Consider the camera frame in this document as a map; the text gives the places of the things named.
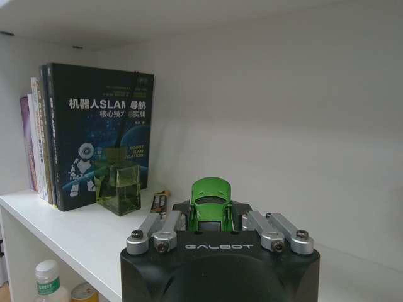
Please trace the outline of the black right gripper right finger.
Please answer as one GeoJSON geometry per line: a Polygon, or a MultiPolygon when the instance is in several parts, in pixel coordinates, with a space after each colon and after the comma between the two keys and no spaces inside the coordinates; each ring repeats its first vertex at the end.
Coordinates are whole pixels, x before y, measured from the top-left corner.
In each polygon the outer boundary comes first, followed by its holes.
{"type": "Polygon", "coordinates": [[[262,248],[281,253],[289,244],[296,254],[312,254],[314,240],[308,231],[299,229],[281,213],[266,213],[253,210],[249,204],[232,203],[232,224],[237,231],[256,232],[262,248]]]}

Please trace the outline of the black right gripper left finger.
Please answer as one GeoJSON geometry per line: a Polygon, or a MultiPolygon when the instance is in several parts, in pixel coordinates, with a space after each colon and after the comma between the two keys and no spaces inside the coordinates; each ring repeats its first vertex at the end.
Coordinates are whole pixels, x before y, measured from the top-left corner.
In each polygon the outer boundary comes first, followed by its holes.
{"type": "Polygon", "coordinates": [[[159,213],[149,213],[141,226],[127,238],[127,253],[146,253],[150,241],[160,254],[174,250],[178,244],[178,232],[187,228],[189,214],[190,202],[174,204],[165,218],[161,218],[159,213]]]}

